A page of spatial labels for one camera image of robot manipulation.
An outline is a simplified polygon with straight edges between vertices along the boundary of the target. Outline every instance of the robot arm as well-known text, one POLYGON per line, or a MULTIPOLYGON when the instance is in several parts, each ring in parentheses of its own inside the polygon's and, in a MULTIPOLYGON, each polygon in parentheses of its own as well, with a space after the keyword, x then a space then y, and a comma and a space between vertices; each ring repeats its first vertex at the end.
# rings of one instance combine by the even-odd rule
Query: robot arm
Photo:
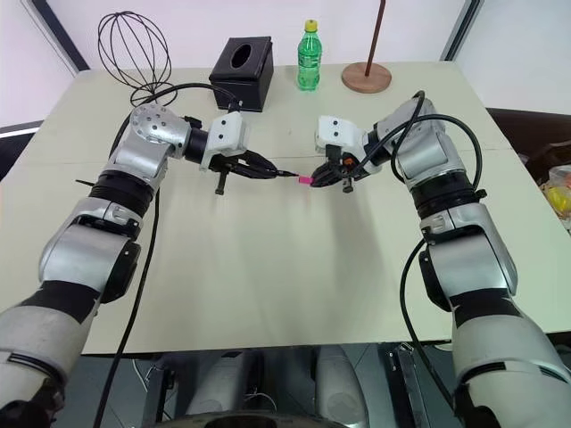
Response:
POLYGON ((0 314, 0 426, 46 427, 63 407, 63 388, 99 305, 128 289, 140 252, 136 239, 168 158, 184 156, 224 178, 289 174, 246 150, 237 111, 206 132, 150 103, 132 111, 129 125, 89 196, 44 248, 39 290, 0 314))
MULTIPOLYGON (((347 181, 372 144, 410 119, 417 102, 406 102, 370 133, 345 120, 320 118, 316 145, 327 162, 312 185, 347 181)), ((419 116, 434 112, 425 100, 419 116)), ((380 170, 399 136, 384 143, 357 179, 380 170)), ((571 420, 571 376, 545 334, 512 300, 515 264, 479 201, 485 193, 469 182, 443 123, 414 124, 396 160, 426 241, 418 260, 427 294, 453 314, 457 415, 467 427, 565 426, 571 420)))

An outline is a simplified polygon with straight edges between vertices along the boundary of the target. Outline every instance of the yellow object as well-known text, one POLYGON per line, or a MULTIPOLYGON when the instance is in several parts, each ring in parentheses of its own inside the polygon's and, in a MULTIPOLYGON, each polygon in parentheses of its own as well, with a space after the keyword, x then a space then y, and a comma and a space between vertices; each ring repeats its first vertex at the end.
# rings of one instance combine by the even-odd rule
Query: yellow object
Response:
POLYGON ((318 22, 315 20, 306 20, 305 30, 309 33, 315 33, 318 30, 318 22))
POLYGON ((561 216, 571 212, 571 192, 566 187, 552 187, 547 190, 547 200, 561 216))

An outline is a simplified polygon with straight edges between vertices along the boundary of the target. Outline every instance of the white table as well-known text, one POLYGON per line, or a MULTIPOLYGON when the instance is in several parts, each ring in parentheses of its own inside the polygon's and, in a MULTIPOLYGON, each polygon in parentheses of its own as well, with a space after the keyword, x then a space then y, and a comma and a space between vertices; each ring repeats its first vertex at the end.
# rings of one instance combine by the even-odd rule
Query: white table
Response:
MULTIPOLYGON (((295 88, 295 67, 277 67, 263 113, 245 113, 249 146, 281 169, 309 175, 321 162, 313 149, 320 114, 370 128, 424 89, 441 113, 464 120, 484 149, 484 202, 519 273, 517 304, 547 332, 571 329, 571 240, 509 143, 453 63, 389 63, 391 86, 359 95, 324 66, 319 90, 295 88)), ((209 70, 173 70, 173 83, 207 81, 209 70)), ((37 260, 49 237, 95 180, 129 90, 104 71, 82 72, 14 169, 0 185, 0 309, 32 294, 37 260)), ((173 111, 202 119, 223 112, 202 89, 179 94, 173 111)), ((472 175, 474 154, 448 127, 472 175)), ((385 168, 344 194, 310 189, 294 178, 218 176, 171 160, 162 185, 161 225, 153 264, 127 352, 202 350, 408 340, 398 302, 402 265, 419 238, 418 217, 404 185, 385 168)), ((140 237, 143 263, 152 209, 140 237)), ((103 305, 85 353, 114 352, 127 322, 139 272, 128 295, 103 305)), ((418 266, 408 303, 422 340, 448 338, 450 314, 426 296, 418 266)))

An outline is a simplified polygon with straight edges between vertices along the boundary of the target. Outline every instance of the black tissue box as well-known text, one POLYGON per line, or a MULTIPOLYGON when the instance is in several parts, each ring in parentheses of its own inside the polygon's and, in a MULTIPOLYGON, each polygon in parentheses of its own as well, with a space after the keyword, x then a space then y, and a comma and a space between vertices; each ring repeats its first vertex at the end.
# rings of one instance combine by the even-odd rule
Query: black tissue box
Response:
MULTIPOLYGON (((261 111, 274 74, 271 37, 231 37, 209 77, 242 100, 242 110, 261 111)), ((215 93, 219 109, 228 108, 228 98, 215 93)))

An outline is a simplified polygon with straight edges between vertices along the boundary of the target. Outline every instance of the wooden lamp base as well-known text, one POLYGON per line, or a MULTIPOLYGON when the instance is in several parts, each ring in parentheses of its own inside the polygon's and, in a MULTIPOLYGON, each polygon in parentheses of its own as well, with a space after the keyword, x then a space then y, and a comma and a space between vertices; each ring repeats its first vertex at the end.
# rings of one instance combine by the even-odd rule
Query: wooden lamp base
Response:
POLYGON ((368 76, 365 76, 366 62, 348 65, 341 73, 341 80, 349 89, 362 94, 374 94, 384 91, 391 83, 391 72, 382 65, 371 64, 368 76))

